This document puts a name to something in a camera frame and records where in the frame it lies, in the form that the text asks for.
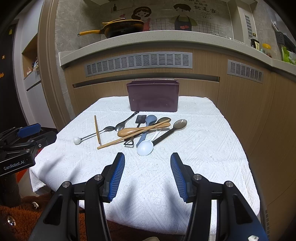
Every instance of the kitchen counter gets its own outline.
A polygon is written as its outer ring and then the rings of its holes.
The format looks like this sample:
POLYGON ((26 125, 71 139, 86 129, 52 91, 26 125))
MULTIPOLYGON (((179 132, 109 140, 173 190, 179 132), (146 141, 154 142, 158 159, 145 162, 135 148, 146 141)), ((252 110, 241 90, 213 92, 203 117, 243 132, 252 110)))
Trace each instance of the kitchen counter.
POLYGON ((289 74, 296 76, 296 66, 272 59, 264 53, 247 46, 241 42, 234 41, 232 39, 212 35, 204 34, 200 32, 191 31, 176 31, 176 30, 160 30, 160 31, 147 31, 133 34, 126 34, 110 39, 105 39, 88 46, 85 46, 76 51, 66 51, 59 53, 60 65, 64 66, 71 63, 74 60, 80 59, 87 55, 101 52, 104 50, 122 47, 133 44, 141 43, 155 43, 155 42, 183 42, 183 43, 196 43, 201 45, 215 46, 230 51, 234 51, 253 59, 256 59, 264 64, 283 70, 289 74))

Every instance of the metal spoon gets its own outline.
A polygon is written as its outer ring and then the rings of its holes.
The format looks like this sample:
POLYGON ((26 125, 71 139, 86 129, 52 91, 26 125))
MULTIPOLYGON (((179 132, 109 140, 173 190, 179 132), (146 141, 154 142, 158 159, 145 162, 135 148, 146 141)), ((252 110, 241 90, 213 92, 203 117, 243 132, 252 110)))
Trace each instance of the metal spoon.
POLYGON ((174 126, 172 129, 170 129, 169 131, 167 131, 166 133, 164 133, 163 135, 161 135, 160 137, 158 137, 157 139, 155 139, 152 142, 153 145, 155 146, 156 144, 161 142, 163 139, 167 138, 169 135, 174 133, 175 130, 180 130, 180 129, 184 128, 186 125, 187 125, 187 121, 185 119, 181 119, 181 120, 176 121, 174 123, 174 126))
MULTIPOLYGON (((155 122, 157 121, 157 117, 154 116, 154 115, 149 115, 146 117, 146 120, 145 120, 145 123, 146 123, 146 126, 151 126, 152 124, 154 124, 155 122)), ((147 132, 143 132, 142 135, 141 135, 141 138, 140 140, 138 141, 136 147, 138 147, 138 145, 145 140, 146 138, 146 135, 147 135, 147 132)))
MULTIPOLYGON (((107 126, 104 129, 100 130, 99 132, 102 132, 102 131, 113 131, 113 130, 115 130, 115 127, 114 126, 107 126)), ((78 145, 78 144, 80 144, 82 142, 83 139, 86 139, 86 138, 88 138, 90 136, 93 136, 93 135, 96 135, 96 132, 93 133, 93 134, 90 134, 88 136, 82 137, 82 138, 75 137, 73 139, 73 142, 74 142, 75 145, 78 145)))
POLYGON ((116 126, 115 126, 115 131, 120 131, 120 130, 122 130, 124 127, 125 127, 125 125, 126 125, 126 122, 129 120, 129 119, 131 119, 134 115, 136 115, 136 114, 138 114, 139 112, 138 111, 136 111, 134 114, 132 114, 129 118, 127 118, 126 120, 124 120, 123 122, 120 122, 120 123, 118 123, 116 126))

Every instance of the table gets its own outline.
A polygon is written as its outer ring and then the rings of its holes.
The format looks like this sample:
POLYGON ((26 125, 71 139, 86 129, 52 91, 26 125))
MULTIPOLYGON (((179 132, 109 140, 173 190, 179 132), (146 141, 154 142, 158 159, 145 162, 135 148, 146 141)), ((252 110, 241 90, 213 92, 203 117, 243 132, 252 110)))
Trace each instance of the table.
MULTIPOLYGON (((36 156, 36 165, 30 168, 33 191, 44 185, 55 191, 66 180, 73 184, 85 182, 122 152, 126 164, 117 196, 110 204, 104 203, 107 219, 153 232, 185 234, 191 204, 180 198, 170 168, 170 156, 177 152, 184 164, 209 181, 233 181, 254 213, 259 213, 260 200, 244 150, 227 120, 207 98, 180 96, 177 112, 140 112, 170 117, 171 125, 179 119, 188 121, 183 130, 157 144, 148 156, 139 156, 136 147, 125 147, 123 143, 97 150, 96 137, 74 145, 74 137, 95 132, 94 115, 101 130, 131 114, 127 96, 99 99, 83 111, 57 134, 54 144, 36 156)), ((135 127, 135 120, 136 117, 129 120, 126 127, 135 127)), ((146 139, 152 135, 153 132, 148 133, 146 139)), ((118 138, 115 131, 104 132, 100 137, 102 144, 118 138)), ((212 201, 210 235, 216 233, 216 210, 216 201, 212 201)))

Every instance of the wall decal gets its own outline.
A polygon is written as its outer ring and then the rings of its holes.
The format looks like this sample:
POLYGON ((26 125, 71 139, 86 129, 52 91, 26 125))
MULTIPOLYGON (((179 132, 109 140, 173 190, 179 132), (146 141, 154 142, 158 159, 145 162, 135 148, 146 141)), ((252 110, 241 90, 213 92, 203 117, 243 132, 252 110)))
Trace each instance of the wall decal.
POLYGON ((142 20, 144 22, 144 29, 143 31, 150 30, 150 23, 152 24, 151 18, 149 18, 150 14, 152 13, 149 7, 137 7, 131 16, 132 19, 135 20, 142 20))
POLYGON ((196 26, 197 23, 193 18, 187 16, 191 7, 187 4, 178 3, 174 5, 174 9, 179 13, 178 16, 170 19, 170 22, 175 24, 175 30, 192 31, 192 26, 196 26))

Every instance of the jar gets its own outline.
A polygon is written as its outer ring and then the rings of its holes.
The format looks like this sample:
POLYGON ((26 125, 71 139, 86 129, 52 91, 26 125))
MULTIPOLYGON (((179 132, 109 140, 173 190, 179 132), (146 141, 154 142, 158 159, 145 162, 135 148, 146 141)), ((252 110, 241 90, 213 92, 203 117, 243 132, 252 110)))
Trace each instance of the jar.
POLYGON ((271 46, 269 44, 262 44, 262 52, 271 57, 271 46))

